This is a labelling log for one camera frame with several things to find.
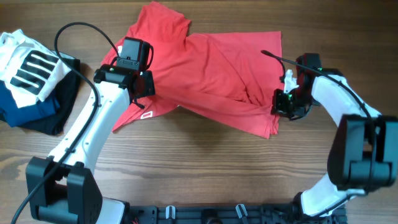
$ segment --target red fabric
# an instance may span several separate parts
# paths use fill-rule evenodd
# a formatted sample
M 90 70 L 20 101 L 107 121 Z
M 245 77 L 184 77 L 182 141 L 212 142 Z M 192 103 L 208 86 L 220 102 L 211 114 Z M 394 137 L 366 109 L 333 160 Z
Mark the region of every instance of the red fabric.
M 190 21 L 157 2 L 142 8 L 126 37 L 154 46 L 152 70 L 156 95 L 132 104 L 114 130 L 137 119 L 160 116 L 177 105 L 207 118 L 268 138 L 277 134 L 278 116 L 271 115 L 272 96 L 282 68 L 262 49 L 282 56 L 280 32 L 192 34 Z M 116 46 L 123 44 L 121 39 Z M 102 63 L 111 63 L 113 49 Z

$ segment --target white shirt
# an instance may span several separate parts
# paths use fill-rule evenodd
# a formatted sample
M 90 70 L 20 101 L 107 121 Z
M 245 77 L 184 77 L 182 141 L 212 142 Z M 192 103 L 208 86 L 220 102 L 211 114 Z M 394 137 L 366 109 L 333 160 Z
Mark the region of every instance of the white shirt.
M 44 101 L 69 71 L 57 55 L 20 29 L 0 36 L 0 80 L 18 108 Z

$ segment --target white sleeve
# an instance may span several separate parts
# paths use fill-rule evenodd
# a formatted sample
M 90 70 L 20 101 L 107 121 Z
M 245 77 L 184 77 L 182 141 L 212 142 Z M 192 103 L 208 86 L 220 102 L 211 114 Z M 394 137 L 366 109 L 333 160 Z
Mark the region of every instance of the white sleeve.
M 44 101 L 69 71 L 53 52 L 21 30 L 0 37 L 0 80 L 18 108 Z

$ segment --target wooden floor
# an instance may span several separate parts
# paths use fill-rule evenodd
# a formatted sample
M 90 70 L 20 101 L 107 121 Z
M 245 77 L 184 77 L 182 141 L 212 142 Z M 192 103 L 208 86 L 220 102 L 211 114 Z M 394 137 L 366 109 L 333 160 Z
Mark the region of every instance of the wooden floor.
M 14 4 L 0 4 L 0 31 L 21 28 L 51 49 L 59 28 L 75 21 L 100 27 L 115 42 L 147 4 L 133 0 L 6 2 Z M 339 68 L 371 106 L 398 115 L 397 1 L 163 3 L 193 21 L 191 33 L 281 30 L 286 58 L 320 53 L 324 66 Z M 66 30 L 60 38 L 60 50 L 80 58 L 86 64 L 85 75 L 91 78 L 109 49 L 102 36 L 84 27 Z M 66 131 L 89 91 L 82 84 Z M 278 135 L 263 139 L 179 108 L 110 134 L 95 178 L 105 197 L 133 205 L 289 202 L 326 172 L 336 127 L 323 108 L 315 108 L 300 121 L 281 119 L 279 130 Z M 0 124 L 0 223 L 10 222 L 27 195 L 25 167 L 30 158 L 45 157 L 64 134 L 46 136 Z M 397 223 L 397 184 L 348 203 L 348 216 L 349 223 Z M 25 209 L 19 223 L 34 222 Z

